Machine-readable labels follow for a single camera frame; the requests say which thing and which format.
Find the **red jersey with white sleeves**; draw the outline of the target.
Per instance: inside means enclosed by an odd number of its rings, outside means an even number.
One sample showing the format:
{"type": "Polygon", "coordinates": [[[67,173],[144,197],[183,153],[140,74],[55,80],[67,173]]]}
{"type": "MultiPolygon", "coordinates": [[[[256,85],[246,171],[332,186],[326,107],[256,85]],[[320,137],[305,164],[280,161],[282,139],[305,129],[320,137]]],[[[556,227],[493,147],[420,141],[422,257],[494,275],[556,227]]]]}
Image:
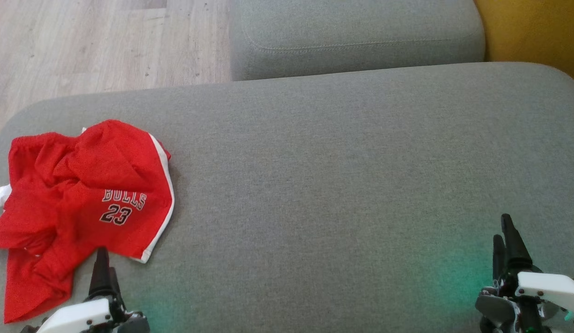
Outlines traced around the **red jersey with white sleeves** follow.
{"type": "Polygon", "coordinates": [[[14,188],[0,215],[8,250],[4,322],[29,320],[67,301],[74,272],[95,251],[78,238],[61,191],[14,188]]]}

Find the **yellow sofa back cushion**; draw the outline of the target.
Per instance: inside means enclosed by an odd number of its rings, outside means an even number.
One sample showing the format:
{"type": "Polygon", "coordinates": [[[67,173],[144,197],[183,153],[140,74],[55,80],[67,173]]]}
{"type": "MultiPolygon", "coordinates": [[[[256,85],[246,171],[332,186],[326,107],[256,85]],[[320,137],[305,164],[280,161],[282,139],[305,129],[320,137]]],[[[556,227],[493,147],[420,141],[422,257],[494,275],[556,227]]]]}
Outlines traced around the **yellow sofa back cushion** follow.
{"type": "Polygon", "coordinates": [[[574,79],[574,0],[474,0],[485,59],[552,66],[574,79]]]}

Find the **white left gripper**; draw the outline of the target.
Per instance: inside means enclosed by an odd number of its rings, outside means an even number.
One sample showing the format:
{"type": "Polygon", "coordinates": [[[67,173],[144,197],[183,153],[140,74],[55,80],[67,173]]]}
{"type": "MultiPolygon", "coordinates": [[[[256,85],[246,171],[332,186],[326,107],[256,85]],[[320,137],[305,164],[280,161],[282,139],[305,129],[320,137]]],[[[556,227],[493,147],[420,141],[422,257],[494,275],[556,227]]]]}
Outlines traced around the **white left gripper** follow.
{"type": "Polygon", "coordinates": [[[118,284],[116,269],[110,267],[106,248],[98,248],[89,287],[89,299],[100,298],[60,308],[37,330],[37,333],[150,333],[147,317],[139,311],[128,312],[118,284]]]}

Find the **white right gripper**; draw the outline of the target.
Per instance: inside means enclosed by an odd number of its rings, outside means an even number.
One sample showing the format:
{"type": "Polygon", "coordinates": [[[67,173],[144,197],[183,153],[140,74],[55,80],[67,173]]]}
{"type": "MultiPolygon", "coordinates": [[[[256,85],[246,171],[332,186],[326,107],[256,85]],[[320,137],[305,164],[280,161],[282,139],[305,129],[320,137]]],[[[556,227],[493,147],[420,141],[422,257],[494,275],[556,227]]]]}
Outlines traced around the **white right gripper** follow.
{"type": "Polygon", "coordinates": [[[574,279],[532,271],[533,261],[511,215],[501,215],[504,235],[493,237],[493,285],[475,302],[481,333],[562,333],[547,325],[556,315],[574,324],[574,279]],[[507,276],[505,273],[517,273],[507,276]]]}

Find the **red shorts with white trim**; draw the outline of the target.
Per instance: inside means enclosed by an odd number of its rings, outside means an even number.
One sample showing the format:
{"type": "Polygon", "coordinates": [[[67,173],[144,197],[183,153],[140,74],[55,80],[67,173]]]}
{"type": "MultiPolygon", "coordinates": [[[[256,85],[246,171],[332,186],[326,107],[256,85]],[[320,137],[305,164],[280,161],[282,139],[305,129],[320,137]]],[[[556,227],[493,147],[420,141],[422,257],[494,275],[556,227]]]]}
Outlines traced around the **red shorts with white trim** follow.
{"type": "Polygon", "coordinates": [[[147,263],[174,209],[170,156],[151,133],[105,120],[77,136],[21,136],[8,152],[1,217],[18,247],[105,246],[147,263]]]}

